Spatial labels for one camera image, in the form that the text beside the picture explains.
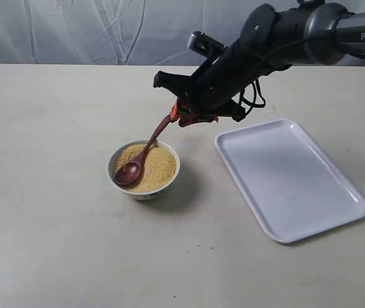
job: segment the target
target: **robotic arm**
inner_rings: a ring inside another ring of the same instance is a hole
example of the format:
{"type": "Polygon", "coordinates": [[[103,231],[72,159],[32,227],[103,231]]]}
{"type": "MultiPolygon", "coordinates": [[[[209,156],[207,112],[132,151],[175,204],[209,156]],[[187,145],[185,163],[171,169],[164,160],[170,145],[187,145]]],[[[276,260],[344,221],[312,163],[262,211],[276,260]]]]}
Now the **robotic arm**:
{"type": "Polygon", "coordinates": [[[324,0],[298,2],[298,8],[284,12],[269,4],[258,7],[230,47],[193,32],[188,47],[206,60],[191,76],[159,71],[154,78],[154,87],[164,87],[177,97],[173,119],[180,119],[182,127],[221,116],[239,122],[253,108],[265,106],[261,76],[294,64],[332,65],[344,55],[365,58],[365,13],[354,14],[324,0]],[[249,85],[253,101],[244,98],[249,85]],[[236,94],[238,102],[232,99],[236,94]],[[257,94],[262,104],[255,103],[257,94]]]}

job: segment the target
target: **bowl rim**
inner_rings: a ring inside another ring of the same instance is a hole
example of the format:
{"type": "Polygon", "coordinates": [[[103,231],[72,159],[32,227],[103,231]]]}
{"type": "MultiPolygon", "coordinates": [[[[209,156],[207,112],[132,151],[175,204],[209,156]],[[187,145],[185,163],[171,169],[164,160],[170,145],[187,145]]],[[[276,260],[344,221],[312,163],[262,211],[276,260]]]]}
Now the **bowl rim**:
{"type": "Polygon", "coordinates": [[[175,158],[175,161],[176,161],[176,170],[175,170],[175,174],[174,176],[172,177],[172,179],[166,183],[164,186],[158,188],[158,189],[155,189],[154,191],[148,191],[148,192],[131,192],[131,191],[127,191],[126,189],[123,189],[121,188],[119,185],[117,185],[114,181],[114,179],[111,177],[111,174],[110,174],[110,170],[109,170],[109,167],[110,167],[110,163],[111,163],[111,160],[113,159],[113,157],[115,155],[118,154],[118,152],[120,152],[121,150],[123,149],[126,149],[128,146],[131,146],[133,144],[140,144],[140,143],[147,143],[149,141],[149,139],[136,139],[134,141],[130,141],[130,142],[127,142],[125,144],[123,144],[122,146],[118,147],[116,150],[114,150],[109,159],[108,159],[108,162],[106,163],[106,168],[105,168],[105,171],[106,171],[106,175],[110,181],[110,183],[116,188],[118,189],[119,191],[125,193],[125,194],[129,194],[129,195],[132,195],[132,196],[149,196],[151,194],[156,194],[156,193],[159,193],[160,191],[163,191],[164,189],[166,189],[168,186],[170,186],[176,179],[176,177],[178,176],[179,172],[180,172],[180,169],[181,169],[181,160],[180,160],[180,156],[178,155],[178,153],[175,151],[175,149],[170,146],[169,144],[165,143],[164,141],[161,141],[161,140],[156,140],[155,142],[157,142],[158,144],[161,144],[162,146],[165,146],[166,148],[168,148],[170,150],[170,152],[173,154],[174,158],[175,158]]]}

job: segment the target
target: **spoon handle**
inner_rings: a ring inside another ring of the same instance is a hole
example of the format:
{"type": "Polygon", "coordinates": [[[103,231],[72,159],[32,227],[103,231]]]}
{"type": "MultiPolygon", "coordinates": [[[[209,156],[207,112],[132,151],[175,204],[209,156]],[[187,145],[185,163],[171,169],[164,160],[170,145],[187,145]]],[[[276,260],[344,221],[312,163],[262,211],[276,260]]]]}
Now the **spoon handle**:
{"type": "Polygon", "coordinates": [[[171,116],[168,114],[168,115],[166,115],[164,117],[164,119],[162,120],[162,122],[158,125],[157,129],[152,134],[150,140],[145,145],[145,148],[143,149],[143,151],[147,151],[149,149],[149,147],[151,147],[151,145],[153,144],[153,142],[158,138],[158,136],[160,135],[160,133],[162,133],[162,131],[165,129],[165,127],[167,127],[167,125],[170,122],[171,122],[171,116]]]}

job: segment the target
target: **red-brown spoon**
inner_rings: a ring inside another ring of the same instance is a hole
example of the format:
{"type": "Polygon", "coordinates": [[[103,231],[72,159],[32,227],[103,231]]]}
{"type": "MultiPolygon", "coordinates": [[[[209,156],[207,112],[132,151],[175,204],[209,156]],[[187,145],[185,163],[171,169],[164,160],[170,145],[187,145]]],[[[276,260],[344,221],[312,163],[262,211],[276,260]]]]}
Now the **red-brown spoon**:
{"type": "Polygon", "coordinates": [[[134,183],[138,176],[141,173],[142,168],[144,167],[146,156],[148,155],[149,148],[154,143],[154,141],[158,138],[159,134],[167,127],[167,125],[171,122],[170,115],[164,117],[162,122],[158,125],[157,129],[152,134],[150,140],[142,149],[141,152],[125,165],[123,165],[115,174],[115,182],[118,185],[130,185],[134,183]]]}

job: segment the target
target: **tray rim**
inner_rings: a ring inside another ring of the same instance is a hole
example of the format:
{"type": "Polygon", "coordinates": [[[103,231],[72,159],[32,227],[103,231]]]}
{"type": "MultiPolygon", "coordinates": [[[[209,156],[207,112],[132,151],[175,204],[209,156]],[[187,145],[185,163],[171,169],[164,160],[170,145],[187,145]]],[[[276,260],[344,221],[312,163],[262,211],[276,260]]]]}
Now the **tray rim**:
{"type": "Polygon", "coordinates": [[[312,237],[312,236],[317,235],[317,234],[322,234],[324,232],[328,232],[329,230],[332,230],[332,229],[335,229],[337,227],[341,227],[343,225],[347,225],[349,223],[353,223],[354,221],[358,221],[362,218],[365,218],[365,197],[363,196],[363,194],[358,190],[358,188],[356,188],[356,186],[354,186],[354,184],[346,177],[346,175],[336,166],[336,164],[333,162],[333,160],[319,146],[319,144],[313,139],[313,137],[310,136],[310,134],[304,129],[304,127],[302,125],[290,120],[290,119],[278,118],[278,119],[266,121],[266,122],[263,122],[263,123],[258,123],[258,124],[254,124],[254,125],[250,125],[250,126],[241,127],[241,128],[236,128],[236,129],[233,129],[233,130],[227,130],[227,131],[221,132],[221,133],[219,133],[215,136],[214,144],[215,144],[215,147],[216,147],[217,151],[219,152],[219,155],[221,156],[225,166],[228,168],[229,173],[231,174],[232,178],[234,179],[236,185],[238,186],[239,190],[241,191],[241,193],[242,193],[243,197],[245,198],[246,202],[250,206],[250,208],[252,210],[252,213],[256,217],[259,225],[262,227],[263,231],[268,235],[268,237],[270,237],[272,240],[274,240],[278,243],[290,244],[290,243],[293,243],[293,242],[296,242],[296,241],[300,241],[302,239],[306,239],[308,237],[312,237]],[[343,184],[348,185],[349,188],[355,192],[355,194],[359,197],[359,203],[364,207],[364,210],[363,210],[363,212],[361,212],[360,215],[358,215],[354,219],[347,219],[346,221],[343,221],[342,223],[337,224],[334,227],[325,228],[324,230],[319,231],[319,232],[317,232],[317,231],[308,232],[305,235],[294,236],[294,237],[290,237],[288,239],[284,239],[284,238],[280,237],[279,235],[276,235],[276,234],[274,234],[270,231],[270,229],[265,225],[264,220],[260,216],[258,210],[255,208],[255,205],[253,204],[253,202],[251,201],[249,196],[246,194],[245,188],[242,186],[241,181],[239,180],[239,178],[237,177],[237,175],[233,171],[232,166],[230,165],[227,157],[225,156],[225,154],[223,152],[223,149],[220,146],[219,140],[223,136],[229,135],[231,133],[239,133],[243,130],[256,129],[260,126],[265,126],[265,125],[270,125],[270,124],[275,124],[275,123],[280,123],[280,122],[287,123],[288,125],[297,126],[297,128],[299,130],[301,130],[303,134],[305,134],[304,137],[307,137],[309,139],[310,144],[314,147],[314,149],[313,149],[314,152],[317,155],[320,156],[320,158],[325,162],[327,167],[329,167],[332,172],[336,173],[337,176],[343,180],[343,184]]]}

